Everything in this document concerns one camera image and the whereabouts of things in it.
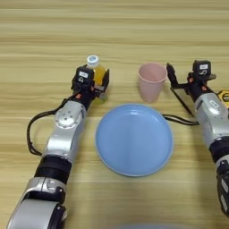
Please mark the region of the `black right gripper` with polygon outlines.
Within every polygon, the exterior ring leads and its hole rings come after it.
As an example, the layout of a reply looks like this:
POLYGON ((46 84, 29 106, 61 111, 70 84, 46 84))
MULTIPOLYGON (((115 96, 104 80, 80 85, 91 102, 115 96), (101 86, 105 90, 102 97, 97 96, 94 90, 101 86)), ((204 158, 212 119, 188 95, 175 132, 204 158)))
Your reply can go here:
MULTIPOLYGON (((173 89, 183 89, 185 86, 185 92, 189 95, 193 102, 195 102, 200 96, 208 93, 212 93, 213 90, 207 85, 206 82, 200 81, 194 76, 193 72, 190 72, 187 77, 187 84, 180 84, 176 78, 175 70, 170 63, 166 64, 167 77, 170 80, 171 87, 173 89)), ((210 74, 208 81, 216 79, 215 74, 210 74)))

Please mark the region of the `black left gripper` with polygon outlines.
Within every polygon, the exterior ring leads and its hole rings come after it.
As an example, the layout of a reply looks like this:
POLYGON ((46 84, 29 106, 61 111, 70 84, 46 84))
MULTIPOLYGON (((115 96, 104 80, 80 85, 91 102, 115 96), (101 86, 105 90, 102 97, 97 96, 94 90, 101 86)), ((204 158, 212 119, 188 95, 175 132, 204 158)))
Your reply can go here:
POLYGON ((93 100, 98 98, 102 92, 106 92, 108 84, 109 69, 106 70, 101 86, 97 86, 95 83, 87 86, 86 84, 74 82, 71 87, 72 101, 82 104, 88 110, 93 100))

